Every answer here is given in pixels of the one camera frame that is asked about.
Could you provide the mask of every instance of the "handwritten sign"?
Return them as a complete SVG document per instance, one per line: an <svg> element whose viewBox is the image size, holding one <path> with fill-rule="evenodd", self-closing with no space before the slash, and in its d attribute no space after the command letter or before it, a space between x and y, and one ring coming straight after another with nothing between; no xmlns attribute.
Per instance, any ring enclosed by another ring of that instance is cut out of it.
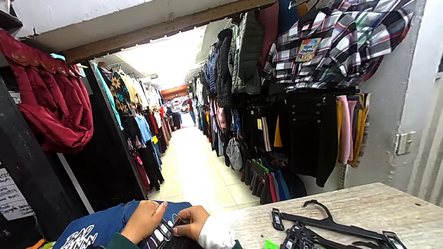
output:
<svg viewBox="0 0 443 249"><path fill-rule="evenodd" d="M6 171L0 169L0 213L7 220L34 215L34 211Z"/></svg>

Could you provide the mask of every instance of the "mint green garment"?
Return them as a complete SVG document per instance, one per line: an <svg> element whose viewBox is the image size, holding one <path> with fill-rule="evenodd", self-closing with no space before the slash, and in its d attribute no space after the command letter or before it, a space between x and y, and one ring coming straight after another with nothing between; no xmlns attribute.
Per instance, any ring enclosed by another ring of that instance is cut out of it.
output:
<svg viewBox="0 0 443 249"><path fill-rule="evenodd" d="M114 111L115 117L117 118L118 125L120 126L120 129L123 130L123 126L121 126L120 116L118 115L118 112L115 109L114 98L112 97L111 91L109 90L109 87L106 85L105 80L103 79L98 67L96 65L94 65L94 68L97 71L98 77L100 78L100 82L103 85L103 88L105 89L106 94L108 95L109 102L111 102L112 110Z"/></svg>

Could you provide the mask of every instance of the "tiled floor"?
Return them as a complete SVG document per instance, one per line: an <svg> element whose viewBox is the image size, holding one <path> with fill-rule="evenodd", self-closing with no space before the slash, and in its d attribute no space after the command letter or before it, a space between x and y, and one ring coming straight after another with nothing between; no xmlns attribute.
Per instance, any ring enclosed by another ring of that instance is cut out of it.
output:
<svg viewBox="0 0 443 249"><path fill-rule="evenodd" d="M183 123L189 123L189 114L182 115ZM211 214L258 206L260 199L240 181L240 173L225 166L224 160L211 150L197 127L177 130L162 155L165 183L160 191L149 192L148 198L202 205Z"/></svg>

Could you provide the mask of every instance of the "wooden counter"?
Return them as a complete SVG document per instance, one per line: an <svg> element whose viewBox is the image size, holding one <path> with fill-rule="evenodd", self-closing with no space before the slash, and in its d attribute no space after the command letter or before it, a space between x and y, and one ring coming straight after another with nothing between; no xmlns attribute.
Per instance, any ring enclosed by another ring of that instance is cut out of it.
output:
<svg viewBox="0 0 443 249"><path fill-rule="evenodd" d="M271 209L316 219L326 217L321 207L307 200L316 199L332 213L335 222L359 226L368 230L395 232L408 249L440 248L443 246L443 208L412 195L372 183L364 186L311 195L299 199L271 203L215 215L228 222L244 249L264 248L264 239L280 245L286 237L272 227ZM285 229L292 222L284 221ZM309 227L320 236L342 244L358 239L315 227Z"/></svg>

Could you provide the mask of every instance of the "plaid shirt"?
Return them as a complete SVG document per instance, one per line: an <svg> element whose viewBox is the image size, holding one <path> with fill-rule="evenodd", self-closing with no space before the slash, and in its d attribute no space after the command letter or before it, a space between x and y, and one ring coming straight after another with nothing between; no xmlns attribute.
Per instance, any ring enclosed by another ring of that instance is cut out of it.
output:
<svg viewBox="0 0 443 249"><path fill-rule="evenodd" d="M332 13L321 8L313 23L297 21L277 38L262 84L288 83L291 91L356 85L368 79L380 57L406 36L415 6L415 0L336 0ZM314 38L321 41L313 59L296 62L302 41Z"/></svg>

